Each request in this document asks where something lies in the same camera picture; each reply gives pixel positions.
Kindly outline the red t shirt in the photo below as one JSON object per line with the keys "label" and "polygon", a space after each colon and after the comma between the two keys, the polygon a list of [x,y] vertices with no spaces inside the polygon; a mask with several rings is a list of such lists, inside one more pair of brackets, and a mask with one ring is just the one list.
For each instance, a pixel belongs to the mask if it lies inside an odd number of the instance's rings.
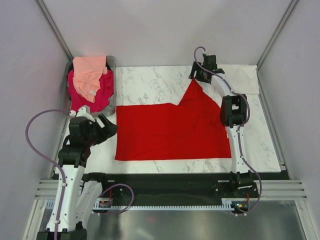
{"label": "red t shirt", "polygon": [[179,104],[119,106],[118,161],[228,159],[232,156],[220,107],[196,80]]}

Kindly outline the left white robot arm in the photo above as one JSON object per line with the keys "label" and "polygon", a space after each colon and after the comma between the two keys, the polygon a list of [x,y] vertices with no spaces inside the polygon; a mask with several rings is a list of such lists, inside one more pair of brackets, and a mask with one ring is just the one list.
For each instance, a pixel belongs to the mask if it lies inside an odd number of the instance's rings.
{"label": "left white robot arm", "polygon": [[38,240],[85,240],[87,223],[98,197],[106,196],[110,185],[104,174],[84,177],[91,147],[116,135],[118,127],[103,113],[94,118],[88,106],[70,119],[69,134],[58,152],[58,187],[51,217]]}

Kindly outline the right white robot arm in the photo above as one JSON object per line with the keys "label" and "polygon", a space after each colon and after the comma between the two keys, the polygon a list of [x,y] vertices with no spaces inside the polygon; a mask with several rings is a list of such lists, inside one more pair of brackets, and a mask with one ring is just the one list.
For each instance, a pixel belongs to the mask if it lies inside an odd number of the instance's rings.
{"label": "right white robot arm", "polygon": [[194,60],[190,79],[212,85],[222,98],[220,123],[225,127],[231,150],[229,191],[235,197],[257,192],[254,169],[246,160],[244,126],[249,121],[251,110],[245,94],[237,93],[225,78],[225,71],[218,68],[215,55],[202,53],[203,62]]}

